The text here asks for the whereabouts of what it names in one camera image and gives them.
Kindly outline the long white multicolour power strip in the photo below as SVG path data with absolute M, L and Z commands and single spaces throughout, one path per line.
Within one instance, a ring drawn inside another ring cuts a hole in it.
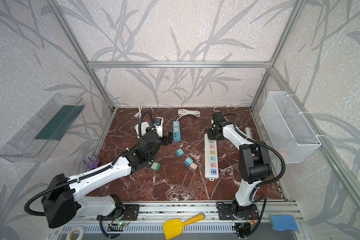
M 214 181 L 219 178 L 217 141 L 205 134 L 205 178 Z

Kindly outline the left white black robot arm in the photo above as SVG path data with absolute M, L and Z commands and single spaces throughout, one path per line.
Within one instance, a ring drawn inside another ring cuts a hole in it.
M 46 190 L 25 203 L 24 211 L 32 216 L 46 217 L 51 229 L 61 227 L 74 218 L 108 216 L 119 206 L 116 197 L 89 198 L 87 194 L 153 164 L 160 147 L 172 144 L 173 138 L 172 132 L 162 137 L 156 132 L 147 132 L 135 146 L 111 163 L 68 178 L 64 174 L 57 175 Z

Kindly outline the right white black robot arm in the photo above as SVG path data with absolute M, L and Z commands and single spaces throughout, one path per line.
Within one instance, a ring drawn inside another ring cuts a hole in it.
M 267 196 L 255 199 L 261 186 L 269 185 L 280 180 L 286 171 L 286 163 L 282 155 L 265 142 L 256 141 L 242 132 L 237 126 L 237 120 L 229 121 L 226 115 L 214 113 L 212 127 L 208 129 L 208 138 L 213 141 L 229 140 L 239 151 L 239 172 L 242 177 L 239 190 L 232 202 L 231 213 L 234 218 L 243 219 L 250 210 L 254 210 L 256 203 L 266 205 Z M 281 163 L 281 170 L 272 179 L 272 152 Z

